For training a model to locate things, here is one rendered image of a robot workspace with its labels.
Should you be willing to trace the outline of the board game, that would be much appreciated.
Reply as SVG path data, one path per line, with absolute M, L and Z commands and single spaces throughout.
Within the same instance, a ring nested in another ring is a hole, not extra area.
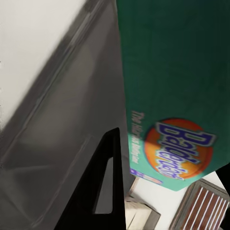
M 175 192 L 230 163 L 230 0 L 116 0 L 129 172 Z

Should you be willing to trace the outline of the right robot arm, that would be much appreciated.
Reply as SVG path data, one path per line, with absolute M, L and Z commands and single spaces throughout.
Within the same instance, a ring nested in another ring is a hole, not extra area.
M 230 207 L 227 209 L 225 218 L 223 219 L 222 223 L 218 230 L 230 230 Z

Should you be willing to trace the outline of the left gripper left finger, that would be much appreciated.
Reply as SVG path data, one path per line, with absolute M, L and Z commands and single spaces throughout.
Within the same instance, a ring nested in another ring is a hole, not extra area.
M 96 214 L 107 167 L 113 157 L 113 211 Z M 119 127 L 106 132 L 54 230 L 126 230 Z

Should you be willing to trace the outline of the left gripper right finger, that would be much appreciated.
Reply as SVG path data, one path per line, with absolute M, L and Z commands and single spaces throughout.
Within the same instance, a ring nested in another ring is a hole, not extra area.
M 215 171 L 230 196 L 230 163 Z

